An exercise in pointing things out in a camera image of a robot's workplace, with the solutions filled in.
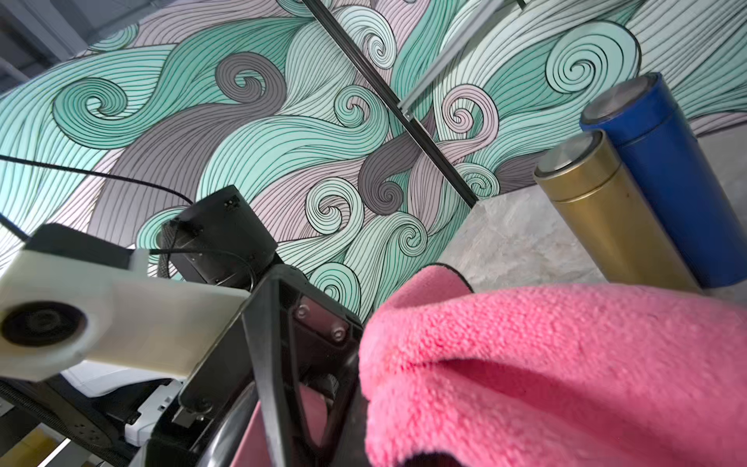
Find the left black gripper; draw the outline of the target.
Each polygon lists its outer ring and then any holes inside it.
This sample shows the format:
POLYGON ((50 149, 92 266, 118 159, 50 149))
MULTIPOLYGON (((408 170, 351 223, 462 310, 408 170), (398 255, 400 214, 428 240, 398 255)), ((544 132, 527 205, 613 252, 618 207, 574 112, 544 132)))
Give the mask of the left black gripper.
POLYGON ((142 449, 146 466, 371 467, 359 318, 268 271, 142 449))

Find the pink microfiber cloth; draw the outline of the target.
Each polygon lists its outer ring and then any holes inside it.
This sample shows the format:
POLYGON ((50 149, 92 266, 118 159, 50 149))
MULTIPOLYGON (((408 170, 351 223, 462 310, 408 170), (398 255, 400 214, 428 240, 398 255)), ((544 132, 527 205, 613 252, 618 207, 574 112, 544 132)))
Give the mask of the pink microfiber cloth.
POLYGON ((746 462, 746 312, 700 295, 429 266, 368 322, 360 381, 375 466, 746 462))

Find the gold thermos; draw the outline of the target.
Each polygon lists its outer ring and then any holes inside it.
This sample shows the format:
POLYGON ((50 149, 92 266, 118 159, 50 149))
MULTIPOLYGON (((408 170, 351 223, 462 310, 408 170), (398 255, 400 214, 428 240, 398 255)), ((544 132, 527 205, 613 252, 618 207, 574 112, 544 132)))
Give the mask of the gold thermos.
POLYGON ((569 137, 533 176, 607 281, 700 292, 605 132, 569 137))

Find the blue thermos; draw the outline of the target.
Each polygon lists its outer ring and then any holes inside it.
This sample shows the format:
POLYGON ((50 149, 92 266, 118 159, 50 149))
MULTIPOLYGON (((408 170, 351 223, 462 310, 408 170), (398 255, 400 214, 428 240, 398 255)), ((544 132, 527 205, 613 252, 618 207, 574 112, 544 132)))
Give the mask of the blue thermos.
POLYGON ((602 130, 701 287, 746 278, 746 233, 659 72, 622 82, 582 111, 602 130))

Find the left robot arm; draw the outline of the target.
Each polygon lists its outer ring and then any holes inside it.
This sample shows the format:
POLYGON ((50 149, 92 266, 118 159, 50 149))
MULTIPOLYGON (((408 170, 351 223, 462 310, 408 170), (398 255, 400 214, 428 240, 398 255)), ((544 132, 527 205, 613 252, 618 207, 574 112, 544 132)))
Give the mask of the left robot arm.
POLYGON ((1 396, 114 466, 365 466, 362 335, 231 186, 153 251, 24 235, 1 278, 1 396), (152 255, 181 279, 148 276, 152 255))

